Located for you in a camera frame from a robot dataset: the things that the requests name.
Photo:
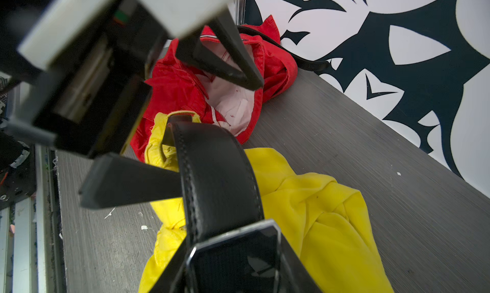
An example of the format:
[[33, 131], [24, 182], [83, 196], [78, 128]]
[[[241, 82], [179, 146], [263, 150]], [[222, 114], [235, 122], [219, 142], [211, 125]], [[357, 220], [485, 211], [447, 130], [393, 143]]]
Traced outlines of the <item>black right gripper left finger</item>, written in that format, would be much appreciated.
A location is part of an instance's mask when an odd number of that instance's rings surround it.
[[187, 243], [182, 242], [156, 284], [149, 291], [150, 293], [185, 292], [185, 260], [187, 251]]

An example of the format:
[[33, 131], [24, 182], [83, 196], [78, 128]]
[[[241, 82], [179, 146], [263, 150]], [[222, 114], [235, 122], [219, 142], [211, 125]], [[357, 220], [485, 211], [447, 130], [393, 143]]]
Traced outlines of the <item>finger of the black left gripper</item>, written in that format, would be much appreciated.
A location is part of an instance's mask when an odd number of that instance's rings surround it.
[[237, 67], [225, 62], [201, 42], [201, 29], [179, 40], [176, 58], [223, 80], [256, 91], [264, 86], [264, 78], [253, 57], [248, 54], [231, 13], [224, 9], [209, 21], [216, 38], [228, 52]]

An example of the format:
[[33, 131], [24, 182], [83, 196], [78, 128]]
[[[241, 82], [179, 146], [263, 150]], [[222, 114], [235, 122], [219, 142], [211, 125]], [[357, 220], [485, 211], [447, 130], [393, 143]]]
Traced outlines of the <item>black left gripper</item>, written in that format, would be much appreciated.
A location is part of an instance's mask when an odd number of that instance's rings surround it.
[[114, 0], [35, 78], [8, 120], [21, 140], [95, 158], [79, 190], [84, 208], [182, 196], [179, 173], [118, 155], [148, 106], [145, 81], [166, 39], [138, 0]]

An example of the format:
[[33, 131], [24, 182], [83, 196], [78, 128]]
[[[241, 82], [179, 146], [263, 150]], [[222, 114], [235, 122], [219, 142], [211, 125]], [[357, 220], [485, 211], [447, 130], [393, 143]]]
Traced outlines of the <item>red trousers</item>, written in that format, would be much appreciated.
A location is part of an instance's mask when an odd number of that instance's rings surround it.
[[145, 161], [158, 114], [194, 112], [202, 123], [215, 124], [233, 134], [240, 144], [251, 137], [263, 104], [288, 90], [295, 82], [298, 65], [292, 54], [280, 47], [279, 30], [273, 17], [241, 34], [246, 51], [264, 78], [264, 87], [250, 91], [208, 72], [189, 66], [176, 57], [173, 40], [164, 58], [157, 61], [147, 84], [151, 100], [131, 140], [136, 157]]

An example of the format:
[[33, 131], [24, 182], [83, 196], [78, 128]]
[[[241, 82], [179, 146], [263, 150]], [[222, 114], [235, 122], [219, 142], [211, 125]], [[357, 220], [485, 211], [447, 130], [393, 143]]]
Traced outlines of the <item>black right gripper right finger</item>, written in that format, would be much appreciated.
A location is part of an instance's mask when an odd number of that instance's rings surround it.
[[279, 258], [279, 292], [322, 292], [284, 235], [281, 236]]

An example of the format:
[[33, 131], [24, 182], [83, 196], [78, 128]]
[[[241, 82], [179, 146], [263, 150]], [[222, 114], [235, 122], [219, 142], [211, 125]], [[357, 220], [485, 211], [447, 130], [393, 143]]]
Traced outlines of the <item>black belt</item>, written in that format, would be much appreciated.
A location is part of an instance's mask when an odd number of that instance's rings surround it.
[[295, 55], [291, 51], [289, 51], [286, 48], [284, 48], [283, 46], [281, 46], [279, 43], [275, 42], [272, 38], [270, 38], [266, 34], [259, 32], [256, 29], [252, 29], [252, 28], [249, 28], [246, 26], [237, 26], [237, 28], [238, 28], [238, 31], [240, 34], [247, 34], [249, 36], [260, 36], [263, 40], [267, 41], [268, 43], [278, 47], [279, 49], [286, 51], [287, 53], [289, 53], [293, 57], [294, 61], [297, 64], [297, 67], [299, 69], [303, 69], [303, 70], [306, 70], [308, 72], [321, 72], [321, 71], [328, 69], [330, 67], [330, 62], [328, 62], [328, 61], [310, 61], [310, 60], [301, 58], [298, 55]]
[[185, 205], [185, 292], [277, 292], [281, 233], [265, 219], [259, 187], [235, 137], [189, 115], [172, 116]]

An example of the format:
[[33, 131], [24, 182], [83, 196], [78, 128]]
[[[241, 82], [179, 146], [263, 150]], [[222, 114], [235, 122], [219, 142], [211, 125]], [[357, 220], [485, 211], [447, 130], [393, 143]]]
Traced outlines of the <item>yellow trousers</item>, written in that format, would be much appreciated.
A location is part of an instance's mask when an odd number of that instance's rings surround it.
[[[140, 161], [178, 172], [176, 149], [160, 145], [168, 114], [142, 119], [131, 146]], [[136, 147], [146, 132], [146, 147]], [[281, 228], [323, 292], [394, 292], [376, 247], [360, 191], [329, 175], [296, 174], [273, 148], [245, 149], [257, 178], [265, 217]], [[151, 202], [162, 222], [138, 292], [149, 292], [186, 237], [182, 198]]]

